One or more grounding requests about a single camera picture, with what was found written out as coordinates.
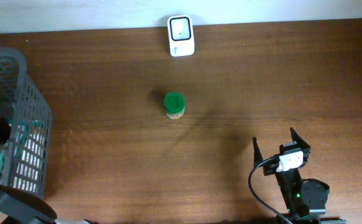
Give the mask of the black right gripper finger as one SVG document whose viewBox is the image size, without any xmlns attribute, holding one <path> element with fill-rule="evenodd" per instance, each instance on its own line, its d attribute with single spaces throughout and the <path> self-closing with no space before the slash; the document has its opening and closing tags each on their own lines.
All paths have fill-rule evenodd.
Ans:
<svg viewBox="0 0 362 224">
<path fill-rule="evenodd" d="M 259 164 L 261 164 L 264 161 L 256 137 L 253 137 L 253 150 L 254 150 L 254 168 L 256 168 L 259 166 Z"/>
<path fill-rule="evenodd" d="M 297 145 L 301 148 L 301 149 L 308 149 L 310 148 L 310 145 L 308 143 L 306 143 L 298 134 L 297 132 L 294 130 L 294 128 L 290 128 L 290 134 L 292 137 L 292 140 L 295 141 L 297 143 Z"/>
</svg>

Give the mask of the green white package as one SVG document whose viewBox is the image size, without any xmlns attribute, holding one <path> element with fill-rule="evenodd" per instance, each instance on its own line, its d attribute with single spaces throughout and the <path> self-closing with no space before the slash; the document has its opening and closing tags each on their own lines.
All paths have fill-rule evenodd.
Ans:
<svg viewBox="0 0 362 224">
<path fill-rule="evenodd" d="M 44 197 L 47 130 L 39 120 L 18 124 L 11 186 Z"/>
</svg>

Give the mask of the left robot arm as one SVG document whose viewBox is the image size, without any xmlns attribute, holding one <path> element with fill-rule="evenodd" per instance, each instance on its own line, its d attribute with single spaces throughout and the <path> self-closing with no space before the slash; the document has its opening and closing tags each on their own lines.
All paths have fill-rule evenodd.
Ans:
<svg viewBox="0 0 362 224">
<path fill-rule="evenodd" d="M 0 184 L 0 213 L 7 215 L 3 223 L 23 224 L 94 224 L 94 221 L 59 218 L 41 198 Z"/>
</svg>

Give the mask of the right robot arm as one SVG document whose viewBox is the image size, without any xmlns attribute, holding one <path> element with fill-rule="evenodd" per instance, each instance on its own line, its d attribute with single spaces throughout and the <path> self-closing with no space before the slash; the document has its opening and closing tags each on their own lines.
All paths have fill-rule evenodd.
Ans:
<svg viewBox="0 0 362 224">
<path fill-rule="evenodd" d="M 326 203 L 330 186 L 317 179 L 303 179 L 299 169 L 306 165 L 311 147 L 290 128 L 291 142 L 281 144 L 279 153 L 264 159 L 253 137 L 254 166 L 248 177 L 248 186 L 252 195 L 268 210 L 276 214 L 276 223 L 346 223 L 341 218 L 325 218 Z M 282 214 L 267 204 L 253 189 L 252 177 L 258 169 L 265 176 L 274 175 L 287 213 Z"/>
</svg>

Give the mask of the green lid jar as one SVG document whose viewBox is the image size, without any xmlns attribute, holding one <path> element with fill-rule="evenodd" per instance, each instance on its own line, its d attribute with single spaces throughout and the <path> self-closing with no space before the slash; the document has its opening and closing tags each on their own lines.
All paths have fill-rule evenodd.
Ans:
<svg viewBox="0 0 362 224">
<path fill-rule="evenodd" d="M 170 92 L 164 98 L 165 113 L 170 119 L 179 119 L 185 112 L 185 100 L 182 94 Z"/>
</svg>

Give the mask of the grey plastic basket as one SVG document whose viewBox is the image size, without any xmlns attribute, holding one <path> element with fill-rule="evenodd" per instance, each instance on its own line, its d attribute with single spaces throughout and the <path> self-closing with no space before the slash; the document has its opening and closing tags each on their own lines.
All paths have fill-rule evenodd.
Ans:
<svg viewBox="0 0 362 224">
<path fill-rule="evenodd" d="M 11 48 L 0 48 L 0 118 L 11 127 L 0 184 L 43 198 L 52 113 L 27 74 L 25 57 Z"/>
</svg>

